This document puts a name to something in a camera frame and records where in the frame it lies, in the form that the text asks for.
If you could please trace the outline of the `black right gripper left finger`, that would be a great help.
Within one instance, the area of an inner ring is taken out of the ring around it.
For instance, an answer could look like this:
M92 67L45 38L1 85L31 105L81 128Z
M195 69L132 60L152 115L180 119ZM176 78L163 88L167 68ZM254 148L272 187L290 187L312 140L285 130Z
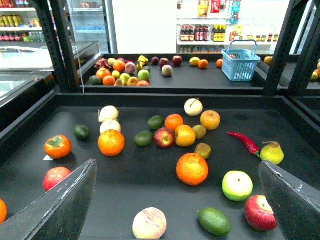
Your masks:
M65 180L0 226L2 240L77 240L82 232L97 179L88 159Z

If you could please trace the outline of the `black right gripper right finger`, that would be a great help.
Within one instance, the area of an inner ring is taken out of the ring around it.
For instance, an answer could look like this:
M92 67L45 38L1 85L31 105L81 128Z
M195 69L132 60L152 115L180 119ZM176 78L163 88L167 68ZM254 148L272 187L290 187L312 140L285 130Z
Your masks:
M258 173L284 238L318 240L320 192L268 160L259 164Z

